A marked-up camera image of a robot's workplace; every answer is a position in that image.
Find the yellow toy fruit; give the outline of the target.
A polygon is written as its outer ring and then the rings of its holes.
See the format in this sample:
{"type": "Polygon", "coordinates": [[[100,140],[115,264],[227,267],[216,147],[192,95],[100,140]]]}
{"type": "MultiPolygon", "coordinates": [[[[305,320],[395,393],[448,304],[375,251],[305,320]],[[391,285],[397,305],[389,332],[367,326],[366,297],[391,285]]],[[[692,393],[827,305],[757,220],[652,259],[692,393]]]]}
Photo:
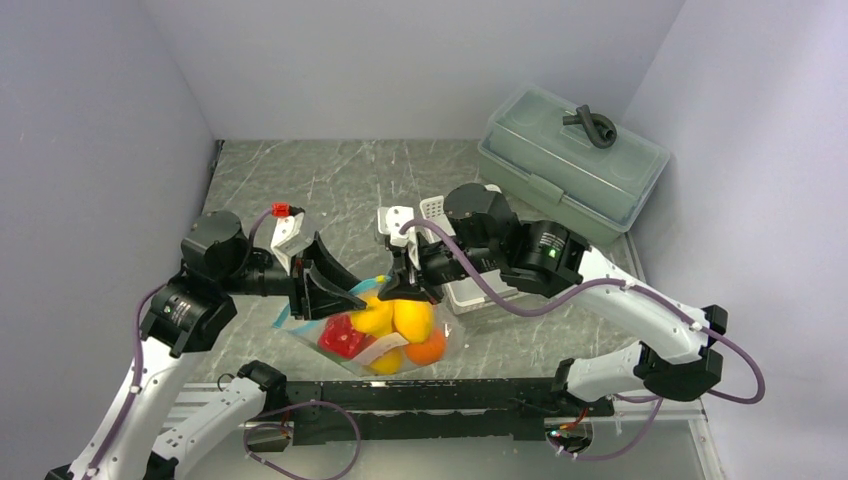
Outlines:
{"type": "Polygon", "coordinates": [[[395,300],[393,326],[411,344],[426,341],[433,329],[434,313],[426,302],[395,300]]]}

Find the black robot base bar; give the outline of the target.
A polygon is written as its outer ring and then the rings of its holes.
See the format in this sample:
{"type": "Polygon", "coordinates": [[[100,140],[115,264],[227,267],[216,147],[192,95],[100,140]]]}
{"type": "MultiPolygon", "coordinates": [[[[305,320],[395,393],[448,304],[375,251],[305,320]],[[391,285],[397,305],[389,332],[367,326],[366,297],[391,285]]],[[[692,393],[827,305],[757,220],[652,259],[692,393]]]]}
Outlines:
{"type": "Polygon", "coordinates": [[[579,404],[553,389],[550,378],[458,380],[290,381],[258,360],[239,378],[258,382],[265,421],[279,423],[282,408],[296,446],[335,441],[509,437],[539,441],[557,419],[610,417],[613,403],[579,404]]]}

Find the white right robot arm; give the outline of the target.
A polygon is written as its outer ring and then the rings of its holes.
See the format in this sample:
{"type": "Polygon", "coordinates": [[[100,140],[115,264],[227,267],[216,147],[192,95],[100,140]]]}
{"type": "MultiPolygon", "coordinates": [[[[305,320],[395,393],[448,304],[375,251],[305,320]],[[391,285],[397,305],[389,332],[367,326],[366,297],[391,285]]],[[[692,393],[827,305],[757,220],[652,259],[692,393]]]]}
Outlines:
{"type": "Polygon", "coordinates": [[[446,284],[470,279],[517,313],[517,305],[485,279],[493,271],[517,291],[544,297],[537,315],[575,303],[634,337],[632,345],[613,353],[559,364],[550,392],[560,413],[574,415],[602,397],[639,389],[688,402],[720,381],[723,359],[713,346],[726,327],[724,309],[678,305],[563,225],[519,219],[505,196],[486,186],[454,189],[443,212],[446,227],[409,207],[379,209],[377,229],[393,258],[381,300],[437,304],[446,284]]]}

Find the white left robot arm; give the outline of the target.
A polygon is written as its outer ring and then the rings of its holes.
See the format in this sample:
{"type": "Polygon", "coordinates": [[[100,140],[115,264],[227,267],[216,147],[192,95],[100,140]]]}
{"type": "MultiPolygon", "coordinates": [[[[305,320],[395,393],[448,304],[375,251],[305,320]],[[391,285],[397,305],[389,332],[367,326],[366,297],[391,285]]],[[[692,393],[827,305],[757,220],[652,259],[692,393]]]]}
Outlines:
{"type": "Polygon", "coordinates": [[[361,309],[357,278],[327,250],[320,235],[301,226],[305,213],[274,205],[279,240],[255,244],[234,213],[198,217],[181,242],[181,266],[139,302],[133,359],[96,433],[52,479],[181,479],[238,425],[276,421],[295,409],[287,377],[258,361],[242,366],[218,397],[166,430],[165,420],[190,374],[236,317],[238,295],[284,297],[291,314],[320,320],[361,309]]]}

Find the clear zip top bag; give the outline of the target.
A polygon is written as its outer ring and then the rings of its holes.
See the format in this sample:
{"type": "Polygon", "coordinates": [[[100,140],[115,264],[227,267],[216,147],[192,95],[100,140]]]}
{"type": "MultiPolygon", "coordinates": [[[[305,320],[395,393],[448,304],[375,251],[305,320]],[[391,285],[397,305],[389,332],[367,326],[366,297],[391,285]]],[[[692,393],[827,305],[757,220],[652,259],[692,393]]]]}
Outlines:
{"type": "MultiPolygon", "coordinates": [[[[351,293],[356,294],[362,300],[364,300],[365,296],[377,296],[379,288],[386,284],[389,279],[390,277],[388,275],[380,275],[363,280],[351,290],[351,293]]],[[[456,355],[465,346],[465,329],[460,325],[459,321],[453,315],[447,312],[445,308],[432,304],[430,305],[432,306],[434,313],[432,331],[435,328],[441,329],[443,331],[447,340],[447,349],[441,360],[427,366],[437,364],[451,356],[456,355]]],[[[281,313],[278,315],[278,318],[272,324],[272,326],[276,329],[281,329],[285,331],[295,340],[306,345],[311,350],[328,358],[329,360],[333,361],[334,363],[340,365],[344,369],[358,376],[389,376],[374,374],[368,369],[368,364],[376,358],[379,358],[380,356],[385,354],[387,351],[394,348],[400,348],[404,354],[403,347],[408,344],[411,344],[406,339],[404,339],[399,333],[397,333],[393,326],[393,332],[391,334],[380,338],[365,334],[365,348],[356,357],[346,360],[335,354],[324,352],[317,346],[317,340],[323,331],[324,322],[328,318],[329,317],[321,320],[296,320],[290,313],[290,307],[285,306],[281,313]]],[[[407,359],[406,355],[404,354],[403,366],[397,373],[393,375],[417,370],[419,368],[427,366],[418,366],[413,364],[410,360],[407,359]]]]}

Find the white perforated plastic basket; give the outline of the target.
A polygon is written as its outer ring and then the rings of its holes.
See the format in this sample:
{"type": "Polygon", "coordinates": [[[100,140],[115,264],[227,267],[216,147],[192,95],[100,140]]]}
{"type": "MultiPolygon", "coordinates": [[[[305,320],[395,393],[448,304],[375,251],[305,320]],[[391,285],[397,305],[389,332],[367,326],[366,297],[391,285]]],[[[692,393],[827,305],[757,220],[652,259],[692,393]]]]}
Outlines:
{"type": "MultiPolygon", "coordinates": [[[[454,235],[454,230],[443,211],[443,201],[442,195],[425,198],[419,202],[419,212],[423,218],[437,224],[447,234],[454,235]]],[[[505,300],[514,300],[521,296],[516,288],[502,281],[499,270],[481,273],[481,276],[505,300]]],[[[495,305],[495,302],[470,277],[445,284],[443,288],[454,315],[462,315],[495,305]]]]}

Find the yellow toy lemon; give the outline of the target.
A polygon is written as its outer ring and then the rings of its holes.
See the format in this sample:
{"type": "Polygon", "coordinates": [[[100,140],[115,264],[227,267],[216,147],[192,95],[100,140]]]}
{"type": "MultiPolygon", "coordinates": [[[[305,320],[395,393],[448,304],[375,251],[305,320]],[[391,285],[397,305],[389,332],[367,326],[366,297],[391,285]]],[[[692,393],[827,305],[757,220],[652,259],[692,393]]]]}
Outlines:
{"type": "Polygon", "coordinates": [[[380,338],[393,332],[394,304],[376,295],[365,296],[366,308],[351,314],[355,331],[380,338]]]}

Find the orange toy tangerine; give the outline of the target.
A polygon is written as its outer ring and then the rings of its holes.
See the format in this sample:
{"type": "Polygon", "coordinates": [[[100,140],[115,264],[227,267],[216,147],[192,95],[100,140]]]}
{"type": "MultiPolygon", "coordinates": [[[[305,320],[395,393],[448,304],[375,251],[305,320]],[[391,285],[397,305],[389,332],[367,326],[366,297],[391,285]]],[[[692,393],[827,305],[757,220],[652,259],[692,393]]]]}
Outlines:
{"type": "Polygon", "coordinates": [[[441,329],[435,328],[422,343],[403,347],[407,359],[418,366],[427,366],[441,360],[447,349],[447,340],[441,329]]]}

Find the red toy strawberry with leaves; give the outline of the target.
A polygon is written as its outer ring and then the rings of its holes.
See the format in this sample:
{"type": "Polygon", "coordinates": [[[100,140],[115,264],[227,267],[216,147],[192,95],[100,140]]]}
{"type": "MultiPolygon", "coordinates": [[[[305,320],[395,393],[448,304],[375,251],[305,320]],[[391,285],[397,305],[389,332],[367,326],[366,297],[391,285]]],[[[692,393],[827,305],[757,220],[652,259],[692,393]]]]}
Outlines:
{"type": "Polygon", "coordinates": [[[324,352],[335,354],[349,360],[356,357],[366,344],[366,335],[353,328],[348,314],[329,317],[317,340],[317,346],[324,352]]]}

